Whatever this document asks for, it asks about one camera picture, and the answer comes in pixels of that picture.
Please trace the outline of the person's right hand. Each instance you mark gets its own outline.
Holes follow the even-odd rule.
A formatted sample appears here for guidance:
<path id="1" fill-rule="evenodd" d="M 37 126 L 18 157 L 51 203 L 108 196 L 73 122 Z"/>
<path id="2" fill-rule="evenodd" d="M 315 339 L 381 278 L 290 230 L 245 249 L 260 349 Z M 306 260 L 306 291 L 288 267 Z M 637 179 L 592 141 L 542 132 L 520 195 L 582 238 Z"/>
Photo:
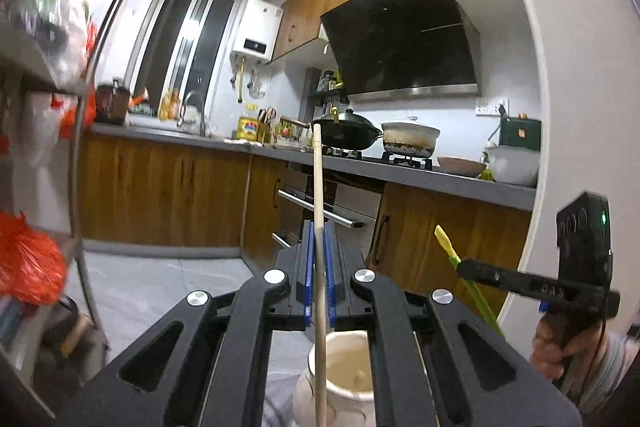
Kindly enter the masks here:
<path id="1" fill-rule="evenodd" d="M 570 340 L 564 348 L 554 340 L 554 332 L 547 315 L 541 317 L 532 340 L 533 351 L 529 362 L 544 375 L 548 381 L 560 379 L 564 373 L 563 361 L 566 358 L 578 359 L 573 384 L 580 386 L 586 377 L 597 372 L 606 347 L 608 347 L 608 328 L 596 324 Z"/>

